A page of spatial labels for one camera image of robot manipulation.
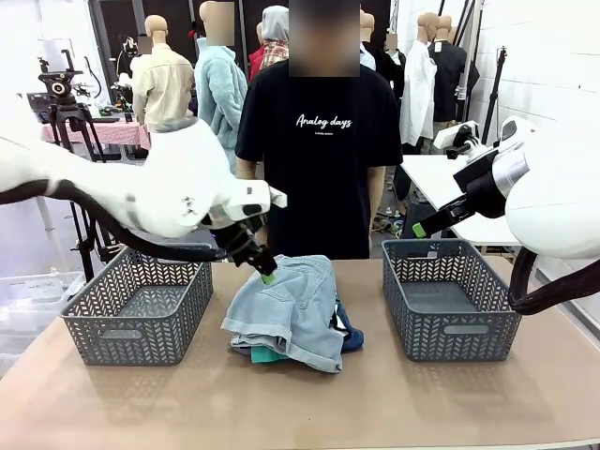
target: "pile of clothes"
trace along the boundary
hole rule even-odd
[[[233,332],[232,349],[253,363],[293,359],[341,372],[341,355],[362,349],[365,337],[338,299],[333,264],[324,256],[276,259],[275,281],[253,274],[227,311],[221,328]]]

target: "gray plastic basket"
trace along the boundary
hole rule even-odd
[[[411,361],[503,361],[520,315],[508,288],[459,239],[383,242],[383,291]]]
[[[183,359],[213,294],[210,263],[121,251],[65,308],[89,366],[172,366]]]

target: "green cloth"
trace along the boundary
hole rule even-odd
[[[264,346],[252,347],[253,364],[275,363],[276,361],[281,361],[283,359],[289,358],[285,354],[273,352],[271,349]]]

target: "plaid scarf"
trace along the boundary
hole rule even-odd
[[[264,42],[264,59],[261,70],[273,66],[279,61],[285,61],[290,57],[288,43],[285,40],[266,40]]]

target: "light blue jacket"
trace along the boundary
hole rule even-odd
[[[248,83],[235,64],[235,52],[227,47],[206,45],[206,37],[198,39],[198,48],[200,56],[194,70],[198,117],[217,135],[234,172],[235,143]]]
[[[232,301],[221,328],[235,350],[266,347],[318,370],[342,370],[344,337],[329,326],[336,274],[324,256],[277,256],[275,282],[255,272]]]

